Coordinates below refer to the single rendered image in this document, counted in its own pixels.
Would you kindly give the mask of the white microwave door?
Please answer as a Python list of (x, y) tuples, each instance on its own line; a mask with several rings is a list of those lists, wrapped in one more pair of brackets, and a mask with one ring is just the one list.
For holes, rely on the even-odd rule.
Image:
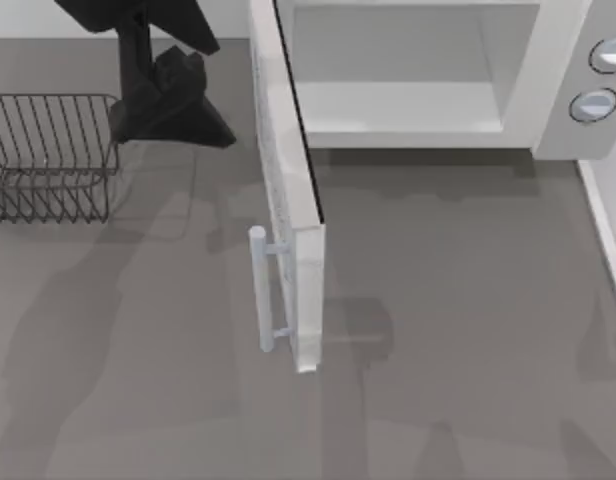
[(257, 146), (284, 301), (299, 373), (322, 360), (326, 224), (294, 83), (292, 0), (247, 0)]

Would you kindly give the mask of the pale microwave oven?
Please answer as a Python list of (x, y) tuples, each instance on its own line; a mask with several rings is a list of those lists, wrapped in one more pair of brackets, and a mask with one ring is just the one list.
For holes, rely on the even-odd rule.
[(289, 45), (315, 148), (523, 149), (599, 159), (616, 110), (569, 105), (616, 92), (590, 50), (616, 37), (616, 0), (292, 0)]

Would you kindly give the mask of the grey microwave knob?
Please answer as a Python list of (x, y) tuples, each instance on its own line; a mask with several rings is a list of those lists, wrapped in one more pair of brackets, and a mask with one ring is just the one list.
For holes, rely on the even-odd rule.
[(590, 50), (588, 63), (600, 75), (616, 74), (616, 37), (597, 42)]
[(604, 120), (616, 110), (616, 92), (601, 88), (582, 92), (573, 98), (569, 105), (571, 118), (582, 124)]

